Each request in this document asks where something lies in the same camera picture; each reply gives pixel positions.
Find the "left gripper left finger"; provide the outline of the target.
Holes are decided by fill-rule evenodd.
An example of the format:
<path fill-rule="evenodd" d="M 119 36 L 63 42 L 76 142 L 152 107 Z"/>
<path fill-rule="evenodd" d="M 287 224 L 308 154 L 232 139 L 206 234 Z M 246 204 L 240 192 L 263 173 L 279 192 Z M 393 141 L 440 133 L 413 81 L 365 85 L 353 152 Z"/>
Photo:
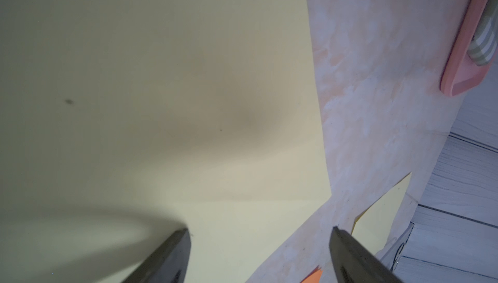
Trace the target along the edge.
<path fill-rule="evenodd" d="M 191 252 L 187 228 L 172 233 L 123 283 L 183 283 Z"/>

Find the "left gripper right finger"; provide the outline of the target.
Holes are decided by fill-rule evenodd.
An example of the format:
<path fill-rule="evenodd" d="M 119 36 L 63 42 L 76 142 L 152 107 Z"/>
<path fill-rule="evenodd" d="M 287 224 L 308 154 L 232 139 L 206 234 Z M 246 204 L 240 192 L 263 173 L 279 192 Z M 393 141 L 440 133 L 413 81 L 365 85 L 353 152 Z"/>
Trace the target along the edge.
<path fill-rule="evenodd" d="M 402 283 L 350 233 L 333 227 L 329 251 L 339 283 Z"/>

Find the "yellow paper sheet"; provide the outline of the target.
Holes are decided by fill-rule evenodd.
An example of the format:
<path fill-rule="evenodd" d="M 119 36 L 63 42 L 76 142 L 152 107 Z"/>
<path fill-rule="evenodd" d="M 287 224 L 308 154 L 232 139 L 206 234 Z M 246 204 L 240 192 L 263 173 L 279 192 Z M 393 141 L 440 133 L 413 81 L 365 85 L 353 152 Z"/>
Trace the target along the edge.
<path fill-rule="evenodd" d="M 330 197 L 307 0 L 1 0 L 2 282 L 182 228 L 188 282 L 244 282 Z"/>
<path fill-rule="evenodd" d="M 369 253 L 376 255 L 385 247 L 411 177 L 412 173 L 407 174 L 355 219 L 351 235 Z"/>

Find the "orange paper sheet back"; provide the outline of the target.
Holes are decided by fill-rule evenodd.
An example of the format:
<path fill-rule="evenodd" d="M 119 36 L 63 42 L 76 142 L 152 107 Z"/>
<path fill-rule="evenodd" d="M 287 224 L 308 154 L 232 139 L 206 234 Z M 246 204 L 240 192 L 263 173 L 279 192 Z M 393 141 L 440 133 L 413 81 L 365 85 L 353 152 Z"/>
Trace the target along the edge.
<path fill-rule="evenodd" d="M 305 279 L 301 281 L 301 283 L 319 283 L 322 277 L 323 271 L 320 267 L 316 267 L 314 270 L 310 272 L 309 275 L 306 276 Z"/>

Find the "pink plastic tray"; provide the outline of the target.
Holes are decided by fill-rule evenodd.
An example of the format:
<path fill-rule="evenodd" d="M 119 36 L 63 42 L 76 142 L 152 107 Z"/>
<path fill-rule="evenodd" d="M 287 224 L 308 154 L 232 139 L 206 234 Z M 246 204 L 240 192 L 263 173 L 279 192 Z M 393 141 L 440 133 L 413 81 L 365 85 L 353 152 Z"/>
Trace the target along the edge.
<path fill-rule="evenodd" d="M 490 70 L 490 63 L 479 66 L 468 53 L 488 1 L 469 1 L 440 81 L 445 96 L 454 97 L 480 85 Z"/>

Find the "green checkered cloth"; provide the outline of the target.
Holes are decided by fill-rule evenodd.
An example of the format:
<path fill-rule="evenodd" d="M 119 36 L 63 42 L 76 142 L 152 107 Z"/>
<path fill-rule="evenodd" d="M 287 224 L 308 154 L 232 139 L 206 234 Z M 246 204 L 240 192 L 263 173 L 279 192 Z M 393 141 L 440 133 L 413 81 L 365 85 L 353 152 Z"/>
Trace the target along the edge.
<path fill-rule="evenodd" d="M 497 0 L 488 0 L 468 47 L 468 55 L 477 66 L 491 62 L 497 50 Z"/>

